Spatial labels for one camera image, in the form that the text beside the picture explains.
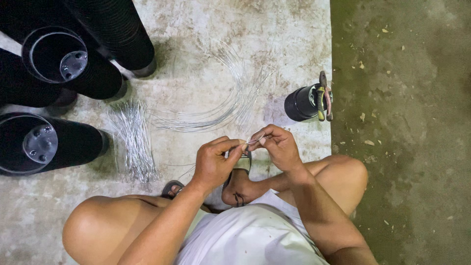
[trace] bundle of wire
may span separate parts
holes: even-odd
[[[130,99],[112,106],[108,116],[114,130],[116,181],[131,183],[132,186],[138,181],[142,190],[151,192],[151,182],[159,180],[162,174],[152,157],[147,104]]]
[[[233,89],[230,90],[226,100],[217,107],[205,112],[159,111],[160,113],[176,115],[178,118],[172,119],[161,114],[154,114],[155,126],[170,131],[202,133],[217,130],[231,122],[235,122],[238,133],[248,131],[253,106],[264,82],[273,72],[266,74],[262,68],[258,74],[250,78],[244,59],[238,56],[232,47],[225,42],[222,43],[224,44],[223,47],[212,56],[229,69],[234,80]],[[193,118],[184,119],[181,118],[182,116],[191,116]]]

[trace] green floor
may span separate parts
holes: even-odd
[[[331,14],[332,151],[369,172],[353,222],[380,264],[469,264],[471,2],[333,0]]]

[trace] man's right hand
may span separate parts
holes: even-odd
[[[261,131],[265,133],[265,136],[254,145],[249,145],[249,151],[258,148],[267,149],[273,164],[286,173],[292,173],[304,167],[291,132],[273,124],[269,124]]]

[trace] pliers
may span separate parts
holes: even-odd
[[[325,120],[324,116],[324,104],[323,99],[325,97],[325,101],[327,103],[327,121],[330,122],[333,119],[332,115],[332,91],[327,86],[327,77],[325,76],[325,71],[321,71],[319,75],[319,83],[321,86],[316,89],[317,92],[317,113],[319,117],[319,121],[323,122]]]

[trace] sandal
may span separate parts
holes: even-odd
[[[180,189],[179,189],[177,192],[175,192],[175,195],[170,195],[169,192],[172,191],[172,187],[173,187],[173,186],[179,186]],[[173,198],[175,198],[175,197],[180,193],[180,191],[181,191],[184,187],[185,187],[185,186],[184,186],[181,182],[179,182],[178,180],[172,180],[172,181],[168,182],[168,183],[165,185],[165,187],[163,188],[161,197],[162,197],[162,198],[166,198],[166,199],[173,199]]]
[[[242,157],[239,159],[239,161],[236,163],[236,165],[234,166],[233,170],[234,169],[242,169],[244,170],[245,172],[247,172],[247,175],[249,174],[250,172],[250,168],[252,166],[252,153],[250,151],[248,151],[248,154],[242,154]],[[231,178],[232,178],[232,171],[231,173],[229,174],[229,177],[227,178],[226,182],[224,182],[224,185],[222,186],[222,189],[226,188],[228,185],[229,185],[229,182],[231,181]],[[245,206],[245,203],[244,203],[244,198],[242,197],[242,195],[240,195],[239,193],[234,193],[233,194],[234,197],[235,197],[235,200],[237,201],[237,204],[235,207],[239,207],[239,197],[242,199],[242,204],[240,205],[240,207],[243,207]]]

